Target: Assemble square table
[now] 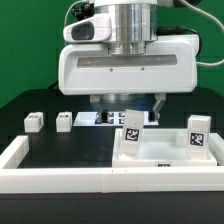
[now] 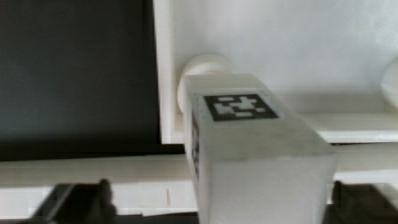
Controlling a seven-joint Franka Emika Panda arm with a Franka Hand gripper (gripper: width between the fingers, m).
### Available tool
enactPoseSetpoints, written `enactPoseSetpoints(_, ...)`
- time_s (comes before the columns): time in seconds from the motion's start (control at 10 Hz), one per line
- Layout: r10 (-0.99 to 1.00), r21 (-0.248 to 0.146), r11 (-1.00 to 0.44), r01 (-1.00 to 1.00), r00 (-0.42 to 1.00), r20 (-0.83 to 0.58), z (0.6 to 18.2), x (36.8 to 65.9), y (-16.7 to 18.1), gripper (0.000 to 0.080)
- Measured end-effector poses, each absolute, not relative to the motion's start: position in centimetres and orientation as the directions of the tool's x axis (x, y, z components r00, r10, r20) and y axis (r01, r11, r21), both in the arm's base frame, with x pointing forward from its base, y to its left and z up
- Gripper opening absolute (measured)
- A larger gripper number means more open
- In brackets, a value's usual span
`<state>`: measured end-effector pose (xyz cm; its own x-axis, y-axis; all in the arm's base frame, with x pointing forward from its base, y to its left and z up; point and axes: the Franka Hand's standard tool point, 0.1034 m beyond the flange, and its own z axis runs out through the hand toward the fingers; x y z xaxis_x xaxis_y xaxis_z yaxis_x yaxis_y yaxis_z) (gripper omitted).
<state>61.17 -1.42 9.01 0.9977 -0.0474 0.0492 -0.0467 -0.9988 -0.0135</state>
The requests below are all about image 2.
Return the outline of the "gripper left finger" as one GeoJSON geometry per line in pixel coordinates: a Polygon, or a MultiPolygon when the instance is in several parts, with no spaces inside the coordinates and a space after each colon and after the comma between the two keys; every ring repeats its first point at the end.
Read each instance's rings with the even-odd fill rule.
{"type": "Polygon", "coordinates": [[[115,224],[112,188],[98,183],[60,183],[32,215],[32,224],[115,224]]]}

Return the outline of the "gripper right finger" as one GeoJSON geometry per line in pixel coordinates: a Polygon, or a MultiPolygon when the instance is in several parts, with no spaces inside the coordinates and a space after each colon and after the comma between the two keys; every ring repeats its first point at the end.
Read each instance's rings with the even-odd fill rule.
{"type": "Polygon", "coordinates": [[[398,209],[371,184],[334,182],[327,224],[398,224],[398,209]]]}

